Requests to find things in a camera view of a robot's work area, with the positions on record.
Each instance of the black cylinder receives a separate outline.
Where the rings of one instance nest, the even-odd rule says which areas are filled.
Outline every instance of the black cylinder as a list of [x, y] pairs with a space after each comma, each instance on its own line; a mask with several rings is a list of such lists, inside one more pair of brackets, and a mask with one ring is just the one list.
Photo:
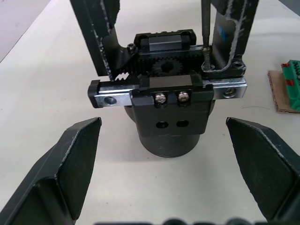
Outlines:
[[[128, 116], [135, 122], [135, 115], [131, 106], [125, 106]], [[200, 135], [179, 136], [155, 136], [142, 137], [139, 135], [142, 145], [152, 154], [173, 158], [190, 152], [198, 143]]]

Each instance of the white table surface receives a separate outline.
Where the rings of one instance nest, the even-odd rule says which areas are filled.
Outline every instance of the white table surface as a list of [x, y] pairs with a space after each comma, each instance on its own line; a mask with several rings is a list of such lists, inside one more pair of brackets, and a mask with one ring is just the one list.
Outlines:
[[[199, 0], [122, 0], [119, 42], [132, 42], [136, 33], [194, 29], [201, 43], [200, 11]], [[277, 0], [261, 0], [243, 57], [244, 98], [217, 101], [197, 146], [165, 159], [142, 146], [122, 107], [92, 107], [87, 88], [98, 77], [83, 36], [68, 0], [52, 0], [0, 64], [0, 209], [66, 128], [100, 116], [94, 173], [78, 225], [160, 224], [173, 217], [188, 223], [264, 220], [240, 174], [225, 120], [268, 126], [300, 153], [300, 115], [275, 111], [267, 78], [269, 69], [300, 60], [299, 39], [300, 17]]]

